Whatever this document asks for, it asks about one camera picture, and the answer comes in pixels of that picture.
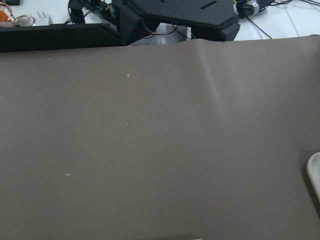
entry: table surface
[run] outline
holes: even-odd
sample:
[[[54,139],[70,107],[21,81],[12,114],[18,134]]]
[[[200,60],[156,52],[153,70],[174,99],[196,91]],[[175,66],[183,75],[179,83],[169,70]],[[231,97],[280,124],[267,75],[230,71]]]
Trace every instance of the table surface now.
[[[34,17],[37,12],[45,12],[51,16],[53,23],[64,23],[69,19],[68,0],[22,0],[20,6],[14,6],[16,16],[29,14]],[[250,17],[260,28],[274,39],[293,38],[309,35],[320,35],[320,6],[294,0],[290,4],[270,6],[265,11]],[[87,23],[102,22],[94,14],[86,17]],[[236,41],[259,40],[268,37],[260,32],[247,19],[239,21],[241,27]],[[168,29],[162,25],[158,33],[166,33]],[[142,39],[136,45],[170,44],[180,42],[178,34],[155,36],[151,39]]]

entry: gray mat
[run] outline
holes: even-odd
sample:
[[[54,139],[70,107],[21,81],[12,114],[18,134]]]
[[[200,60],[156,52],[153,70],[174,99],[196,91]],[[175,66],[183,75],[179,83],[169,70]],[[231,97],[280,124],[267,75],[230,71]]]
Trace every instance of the gray mat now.
[[[320,37],[0,59],[1,239],[319,239]]]

